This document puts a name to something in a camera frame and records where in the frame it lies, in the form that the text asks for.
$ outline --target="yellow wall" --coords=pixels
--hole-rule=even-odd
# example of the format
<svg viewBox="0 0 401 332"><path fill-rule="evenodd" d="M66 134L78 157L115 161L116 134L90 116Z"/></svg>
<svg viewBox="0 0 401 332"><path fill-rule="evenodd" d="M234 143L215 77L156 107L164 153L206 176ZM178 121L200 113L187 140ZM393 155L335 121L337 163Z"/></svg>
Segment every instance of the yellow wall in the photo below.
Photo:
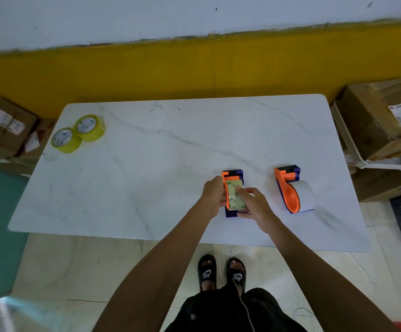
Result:
<svg viewBox="0 0 401 332"><path fill-rule="evenodd" d="M73 102L322 93L401 77L401 23L0 55L0 95L42 118Z"/></svg>

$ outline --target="foot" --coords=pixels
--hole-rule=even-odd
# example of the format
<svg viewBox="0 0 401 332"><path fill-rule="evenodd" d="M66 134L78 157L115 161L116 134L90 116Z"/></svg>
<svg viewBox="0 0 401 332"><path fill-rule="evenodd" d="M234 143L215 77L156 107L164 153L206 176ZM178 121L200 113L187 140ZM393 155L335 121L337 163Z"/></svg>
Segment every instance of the foot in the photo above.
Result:
<svg viewBox="0 0 401 332"><path fill-rule="evenodd" d="M212 266L213 265L213 261L208 260L208 261L203 262L201 265L202 266L206 266L207 264ZM214 286L214 282L210 281L210 280L203 281L202 284L201 284L201 287L202 287L203 291L205 291L205 290L216 290L216 288Z"/></svg>
<svg viewBox="0 0 401 332"><path fill-rule="evenodd" d="M231 261L230 268L245 271L245 268L243 267L243 265L240 262L237 262L235 260ZM236 284L236 287L237 287L237 291L239 292L239 296L242 296L242 286Z"/></svg>

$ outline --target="hand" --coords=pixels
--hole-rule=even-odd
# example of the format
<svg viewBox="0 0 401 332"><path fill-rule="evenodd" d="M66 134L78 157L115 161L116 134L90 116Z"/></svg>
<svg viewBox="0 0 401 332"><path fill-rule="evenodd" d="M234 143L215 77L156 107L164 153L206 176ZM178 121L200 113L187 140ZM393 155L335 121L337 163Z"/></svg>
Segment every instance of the hand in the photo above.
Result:
<svg viewBox="0 0 401 332"><path fill-rule="evenodd" d="M211 218L217 216L219 208L227 204L222 177L216 176L205 183L199 202L202 202L203 206L207 208L207 212L210 212Z"/></svg>
<svg viewBox="0 0 401 332"><path fill-rule="evenodd" d="M238 212L237 216L255 220L259 228L267 233L269 226L279 218L271 210L265 196L256 188L243 189L240 186L236 186L236 192L247 204L243 211L248 212Z"/></svg>

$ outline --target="person's right arm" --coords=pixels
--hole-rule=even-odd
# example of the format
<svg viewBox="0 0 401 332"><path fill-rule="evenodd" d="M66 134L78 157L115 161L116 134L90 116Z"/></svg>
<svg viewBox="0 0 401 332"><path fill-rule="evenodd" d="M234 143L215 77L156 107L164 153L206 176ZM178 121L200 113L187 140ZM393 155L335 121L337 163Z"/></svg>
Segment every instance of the person's right arm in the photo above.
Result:
<svg viewBox="0 0 401 332"><path fill-rule="evenodd" d="M270 236L325 332L399 331L372 301L281 222L258 189L240 188L237 192L249 212L238 216L255 220Z"/></svg>

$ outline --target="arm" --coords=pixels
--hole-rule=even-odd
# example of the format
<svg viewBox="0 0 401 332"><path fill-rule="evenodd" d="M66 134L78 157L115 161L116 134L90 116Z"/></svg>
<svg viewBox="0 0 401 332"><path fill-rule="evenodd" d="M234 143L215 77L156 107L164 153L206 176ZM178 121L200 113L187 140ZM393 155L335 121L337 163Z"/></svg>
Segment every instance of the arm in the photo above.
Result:
<svg viewBox="0 0 401 332"><path fill-rule="evenodd" d="M198 202L122 281L93 332L159 331L203 232L225 205L223 191L220 176L205 183Z"/></svg>
<svg viewBox="0 0 401 332"><path fill-rule="evenodd" d="M271 211L264 195L255 188L238 189L254 219L273 240L302 289L325 332L398 332L381 310L333 267L297 238Z"/></svg>

